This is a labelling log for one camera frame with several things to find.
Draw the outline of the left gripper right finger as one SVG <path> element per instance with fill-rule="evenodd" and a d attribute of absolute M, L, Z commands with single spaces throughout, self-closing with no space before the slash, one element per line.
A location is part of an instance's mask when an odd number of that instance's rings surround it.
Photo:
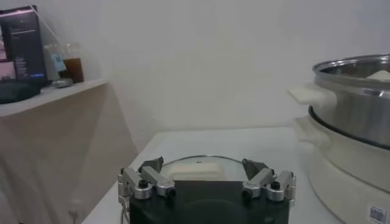
<path fill-rule="evenodd" d="M 296 176 L 292 171 L 283 170 L 277 174 L 265 163 L 249 159 L 243 159 L 242 165 L 248 178 L 243 182 L 244 201 L 260 198 L 263 191 L 270 201 L 296 199 Z"/>

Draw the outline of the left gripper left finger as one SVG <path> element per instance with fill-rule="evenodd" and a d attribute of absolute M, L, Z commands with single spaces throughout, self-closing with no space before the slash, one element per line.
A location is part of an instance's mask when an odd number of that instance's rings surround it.
<path fill-rule="evenodd" d="M 118 195 L 122 198 L 133 195 L 138 200 L 147 200 L 152 192 L 167 199 L 176 196 L 173 180 L 165 178 L 160 172 L 164 165 L 163 157 L 148 160 L 134 170 L 121 168 L 118 174 Z"/>

